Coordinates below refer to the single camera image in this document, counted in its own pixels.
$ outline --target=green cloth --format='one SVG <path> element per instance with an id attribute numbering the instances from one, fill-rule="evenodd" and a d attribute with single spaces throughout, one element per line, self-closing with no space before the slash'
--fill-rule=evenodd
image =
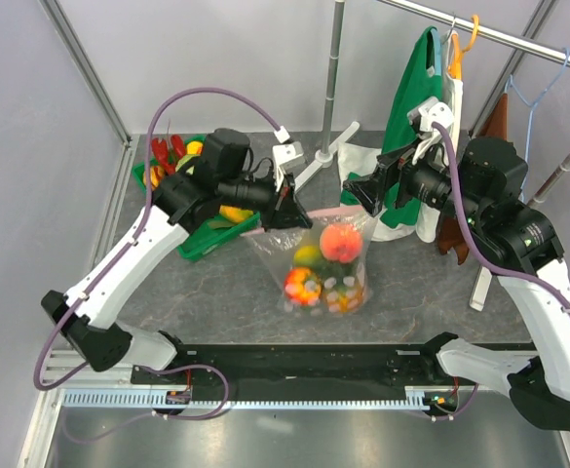
<path id="1" fill-rule="evenodd" d="M 386 126 L 382 153 L 392 151 L 411 143 L 416 134 L 410 127 L 407 113 L 432 96 L 442 100 L 442 64 L 440 57 L 440 41 L 435 27 L 428 27 L 414 45 L 408 65 L 403 72 L 398 91 L 395 94 L 391 116 Z M 430 76 L 428 69 L 434 67 L 434 74 Z M 350 173 L 347 179 L 358 178 L 359 175 Z M 419 215 L 421 202 L 412 199 L 405 207 L 396 209 L 394 206 L 399 190 L 395 184 L 384 199 L 386 211 L 380 221 L 391 228 L 399 224 L 414 225 Z M 356 205 L 358 200 L 349 192 L 341 191 L 341 203 Z"/>

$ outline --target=clear plastic bag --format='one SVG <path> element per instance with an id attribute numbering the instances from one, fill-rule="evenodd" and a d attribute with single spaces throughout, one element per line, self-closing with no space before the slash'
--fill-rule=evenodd
<path id="1" fill-rule="evenodd" d="M 310 212 L 311 229 L 248 232 L 286 312 L 342 316 L 369 298 L 364 259 L 376 220 L 361 206 Z"/>

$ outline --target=green plastic bin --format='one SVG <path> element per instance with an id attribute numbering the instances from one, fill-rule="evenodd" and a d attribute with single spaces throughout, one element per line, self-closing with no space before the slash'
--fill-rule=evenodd
<path id="1" fill-rule="evenodd" d="M 205 137 L 202 135 L 193 136 L 185 139 L 185 144 L 191 141 L 204 141 Z M 156 165 L 155 159 L 150 160 L 151 165 Z M 139 188 L 145 193 L 146 186 L 143 182 L 144 176 L 144 163 L 138 163 L 133 167 L 133 177 L 139 185 Z M 204 222 L 189 238 L 176 248 L 176 251 L 182 256 L 191 261 L 197 261 L 203 256 L 212 252 L 217 247 L 227 243 L 231 239 L 236 238 L 240 234 L 255 228 L 258 225 L 260 214 L 257 213 L 253 217 L 246 219 L 235 226 L 223 229 L 211 229 L 209 222 Z M 224 216 L 218 214 L 213 220 L 226 221 Z"/>

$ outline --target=brown garment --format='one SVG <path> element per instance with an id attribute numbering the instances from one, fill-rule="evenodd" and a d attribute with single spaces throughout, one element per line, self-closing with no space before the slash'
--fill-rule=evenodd
<path id="1" fill-rule="evenodd" d="M 497 105 L 488 116 L 488 120 L 479 131 L 478 137 L 496 137 L 508 140 L 508 94 L 503 93 Z M 456 219 L 446 217 L 442 220 L 437 236 L 438 251 L 447 255 L 451 249 L 456 252 L 458 264 L 461 265 L 469 256 L 469 247 L 462 237 Z"/>

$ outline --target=gray wall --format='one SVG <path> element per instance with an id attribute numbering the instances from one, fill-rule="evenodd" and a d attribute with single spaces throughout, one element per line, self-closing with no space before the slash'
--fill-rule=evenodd
<path id="1" fill-rule="evenodd" d="M 542 42 L 570 48 L 570 0 L 559 2 L 545 30 Z M 559 70 L 559 65 L 527 58 L 516 74 L 516 83 L 528 99 L 535 98 Z M 510 138 L 518 154 L 524 154 L 528 109 L 510 94 Z M 527 198 L 531 197 L 551 171 L 570 151 L 570 70 L 545 96 L 534 114 L 530 149 Z M 570 265 L 570 174 L 551 192 L 542 207 L 553 221 Z"/>
<path id="2" fill-rule="evenodd" d="M 123 120 L 145 133 L 172 94 L 221 86 L 254 98 L 290 130 L 322 125 L 333 0 L 60 0 Z M 422 0 L 445 12 L 521 32 L 537 0 Z M 430 21 L 374 0 L 347 0 L 334 128 L 358 119 L 386 127 L 412 46 Z M 462 34 L 463 41 L 469 35 Z M 478 39 L 465 59 L 464 125 L 483 105 L 510 51 Z M 167 116 L 171 129 L 266 131 L 225 97 L 191 97 Z M 168 118 L 161 120 L 164 132 Z"/>
<path id="3" fill-rule="evenodd" d="M 0 467 L 15 466 L 51 330 L 85 272 L 121 144 L 37 1 L 0 0 Z"/>

